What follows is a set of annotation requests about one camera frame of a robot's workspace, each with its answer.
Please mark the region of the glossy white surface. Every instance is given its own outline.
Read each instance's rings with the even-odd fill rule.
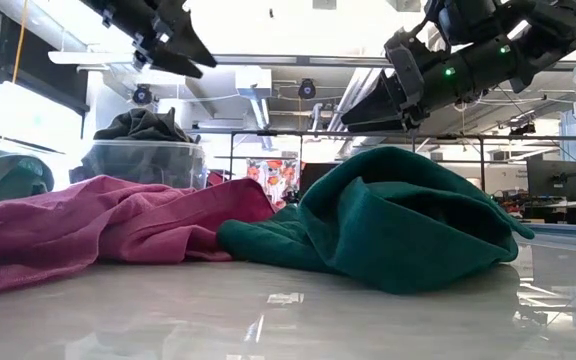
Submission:
[[[0,359],[576,359],[576,251],[393,296],[250,263],[98,265],[0,294]]]

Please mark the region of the green towel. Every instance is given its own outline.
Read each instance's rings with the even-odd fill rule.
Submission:
[[[52,172],[43,161],[0,150],[0,201],[43,194],[53,186]]]
[[[517,257],[531,230],[486,194],[417,154],[383,147],[332,170],[268,221],[227,221],[236,259],[339,273],[395,293],[435,290]]]

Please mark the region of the magenta cloth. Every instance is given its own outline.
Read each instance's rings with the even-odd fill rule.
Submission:
[[[100,176],[64,191],[2,201],[0,290],[73,274],[97,259],[228,261],[217,227],[273,213],[251,179],[195,191]]]

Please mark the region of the colorful poster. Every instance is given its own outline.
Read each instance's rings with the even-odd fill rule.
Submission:
[[[284,197],[298,189],[297,161],[248,159],[247,177],[257,181],[270,201],[277,207],[286,206]]]

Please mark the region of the black robotic arm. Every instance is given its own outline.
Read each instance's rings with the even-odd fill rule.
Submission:
[[[407,131],[436,109],[479,99],[510,80],[516,93],[535,74],[576,50],[576,0],[430,0],[425,20],[385,44],[395,73],[382,72],[371,94],[342,116],[349,131]],[[508,33],[525,20],[515,38]],[[416,35],[434,23],[446,50],[432,52]],[[470,44],[451,52],[451,46]]]
[[[201,77],[191,62],[214,67],[192,28],[186,0],[81,0],[134,40],[135,64]],[[521,92],[543,71],[576,50],[576,0],[428,0],[415,29],[397,31],[384,48],[394,74],[381,73],[376,88],[342,116],[350,131],[419,127],[434,110],[467,103],[510,80]],[[528,27],[508,34],[525,20]],[[447,44],[430,51],[417,38],[435,24]],[[455,45],[470,44],[452,52]]]

